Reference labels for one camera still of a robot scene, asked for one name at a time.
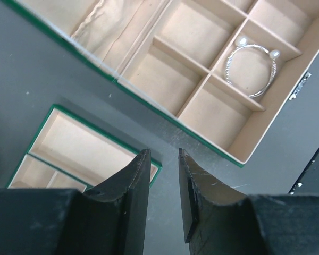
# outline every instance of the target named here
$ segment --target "dark gray surface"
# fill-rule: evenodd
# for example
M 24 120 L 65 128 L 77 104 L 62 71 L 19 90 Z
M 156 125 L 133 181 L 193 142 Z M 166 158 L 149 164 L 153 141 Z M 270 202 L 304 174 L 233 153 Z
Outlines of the dark gray surface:
M 188 254 L 178 148 L 241 192 L 287 193 L 319 147 L 319 57 L 310 71 L 298 98 L 285 105 L 240 169 L 109 84 L 0 1 L 0 187 L 51 104 L 62 104 L 138 149 L 152 149 L 163 170 L 149 194 L 145 254 Z

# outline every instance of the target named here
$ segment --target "bracelet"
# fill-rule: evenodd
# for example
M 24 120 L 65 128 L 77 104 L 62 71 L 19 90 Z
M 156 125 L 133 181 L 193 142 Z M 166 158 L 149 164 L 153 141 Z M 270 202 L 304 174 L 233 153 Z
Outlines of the bracelet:
M 235 44 L 236 44 L 237 48 L 228 57 L 228 60 L 227 60 L 227 63 L 226 63 L 226 67 L 225 67 L 225 79 L 226 79 L 226 82 L 230 86 L 233 86 L 233 83 L 232 83 L 232 81 L 230 79 L 229 70 L 230 70 L 230 65 L 231 65 L 231 63 L 233 61 L 233 57 L 239 50 L 242 50 L 242 49 L 245 49 L 245 48 L 255 48 L 255 49 L 263 51 L 272 60 L 271 76 L 270 76 L 270 79 L 269 79 L 268 83 L 260 91 L 248 96 L 250 98 L 255 98 L 255 97 L 261 96 L 270 87 L 270 85 L 274 81 L 274 78 L 275 78 L 275 75 L 276 75 L 276 59 L 280 56 L 280 51 L 275 49 L 275 50 L 272 50 L 270 52 L 268 49 L 266 49 L 263 46 L 260 46 L 260 45 L 257 45 L 257 44 L 247 44 L 247 42 L 248 42 L 248 39 L 246 37 L 244 37 L 244 36 L 239 36 L 235 40 Z

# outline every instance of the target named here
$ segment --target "small tray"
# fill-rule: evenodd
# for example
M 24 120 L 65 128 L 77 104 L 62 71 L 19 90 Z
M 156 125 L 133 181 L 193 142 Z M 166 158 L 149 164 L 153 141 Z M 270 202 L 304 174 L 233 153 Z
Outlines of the small tray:
M 130 145 L 54 105 L 8 186 L 84 191 L 126 167 L 137 154 Z M 150 185 L 161 168 L 152 160 Z

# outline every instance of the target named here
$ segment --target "jewelry box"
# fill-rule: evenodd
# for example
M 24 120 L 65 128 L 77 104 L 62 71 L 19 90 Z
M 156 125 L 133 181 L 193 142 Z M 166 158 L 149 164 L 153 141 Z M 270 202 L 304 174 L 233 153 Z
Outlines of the jewelry box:
M 19 0 L 92 68 L 243 166 L 319 53 L 319 0 Z M 235 41 L 278 50 L 237 53 Z
M 139 153 L 111 134 L 54 105 L 16 168 L 8 188 L 92 188 Z M 150 186 L 161 171 L 152 159 Z

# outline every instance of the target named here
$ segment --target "pearl bead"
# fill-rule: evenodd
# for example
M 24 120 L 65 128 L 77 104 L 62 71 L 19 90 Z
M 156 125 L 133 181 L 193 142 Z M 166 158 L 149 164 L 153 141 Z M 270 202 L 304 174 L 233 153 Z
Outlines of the pearl bead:
M 273 60 L 277 59 L 279 56 L 280 56 L 280 51 L 278 51 L 277 49 L 272 50 L 270 52 L 270 58 L 273 59 Z
M 242 47 L 246 45 L 248 42 L 247 38 L 245 36 L 238 36 L 235 40 L 235 45 L 238 47 Z

